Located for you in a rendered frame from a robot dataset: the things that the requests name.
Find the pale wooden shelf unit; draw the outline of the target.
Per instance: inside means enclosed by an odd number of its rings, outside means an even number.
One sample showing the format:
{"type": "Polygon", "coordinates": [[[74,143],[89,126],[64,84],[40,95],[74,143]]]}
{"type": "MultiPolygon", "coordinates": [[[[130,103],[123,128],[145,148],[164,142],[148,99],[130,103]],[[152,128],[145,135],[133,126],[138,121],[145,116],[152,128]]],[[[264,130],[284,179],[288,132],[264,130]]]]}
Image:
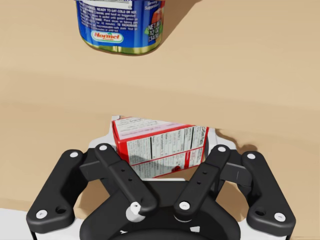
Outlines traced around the pale wooden shelf unit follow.
{"type": "Polygon", "coordinates": [[[113,115],[216,128],[267,160],[295,239],[320,239],[320,0],[166,0],[160,46],[89,47],[74,0],[0,0],[0,208],[113,115]]]}

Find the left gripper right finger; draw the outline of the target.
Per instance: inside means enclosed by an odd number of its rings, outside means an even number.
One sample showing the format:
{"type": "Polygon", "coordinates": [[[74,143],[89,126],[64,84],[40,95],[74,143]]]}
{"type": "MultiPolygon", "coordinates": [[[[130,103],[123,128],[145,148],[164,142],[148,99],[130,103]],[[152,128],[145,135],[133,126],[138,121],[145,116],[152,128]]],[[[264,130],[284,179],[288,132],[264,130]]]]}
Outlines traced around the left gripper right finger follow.
{"type": "Polygon", "coordinates": [[[245,221],[252,230],[292,235],[296,218],[265,157],[257,151],[240,154],[223,144],[210,150],[173,205],[175,235],[242,235],[238,222],[216,202],[225,182],[235,183],[245,197],[245,221]]]}

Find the green and blue rectangular can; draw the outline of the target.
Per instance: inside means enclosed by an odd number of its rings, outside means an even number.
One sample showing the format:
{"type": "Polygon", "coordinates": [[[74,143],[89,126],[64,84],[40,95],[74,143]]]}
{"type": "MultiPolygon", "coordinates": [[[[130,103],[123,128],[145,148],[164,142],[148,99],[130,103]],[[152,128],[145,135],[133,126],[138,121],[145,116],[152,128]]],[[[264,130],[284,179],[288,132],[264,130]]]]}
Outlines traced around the green and blue rectangular can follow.
{"type": "Polygon", "coordinates": [[[81,38],[91,47],[142,55],[156,49],[163,36],[163,0],[76,0],[81,38]]]}

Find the red and white carton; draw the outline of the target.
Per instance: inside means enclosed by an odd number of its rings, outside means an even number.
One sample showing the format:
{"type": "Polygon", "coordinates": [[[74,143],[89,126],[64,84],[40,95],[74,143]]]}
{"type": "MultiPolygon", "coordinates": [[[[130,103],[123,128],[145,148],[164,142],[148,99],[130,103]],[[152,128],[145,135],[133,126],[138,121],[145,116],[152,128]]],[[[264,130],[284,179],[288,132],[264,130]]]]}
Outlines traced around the red and white carton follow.
{"type": "Polygon", "coordinates": [[[116,151],[142,179],[193,168],[203,162],[209,128],[125,117],[112,122],[116,151]]]}

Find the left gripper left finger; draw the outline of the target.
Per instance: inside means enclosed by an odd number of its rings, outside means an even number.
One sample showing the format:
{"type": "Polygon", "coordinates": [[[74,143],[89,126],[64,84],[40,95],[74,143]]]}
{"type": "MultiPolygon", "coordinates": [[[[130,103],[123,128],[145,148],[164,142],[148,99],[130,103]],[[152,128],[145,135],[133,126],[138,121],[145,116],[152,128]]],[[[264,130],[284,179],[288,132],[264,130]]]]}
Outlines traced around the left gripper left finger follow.
{"type": "Polygon", "coordinates": [[[113,129],[92,140],[86,152],[65,151],[57,161],[26,215],[32,234],[69,227],[75,220],[74,205],[90,181],[106,179],[130,204],[134,215],[148,216],[158,201],[133,168],[115,150],[113,129]]]}

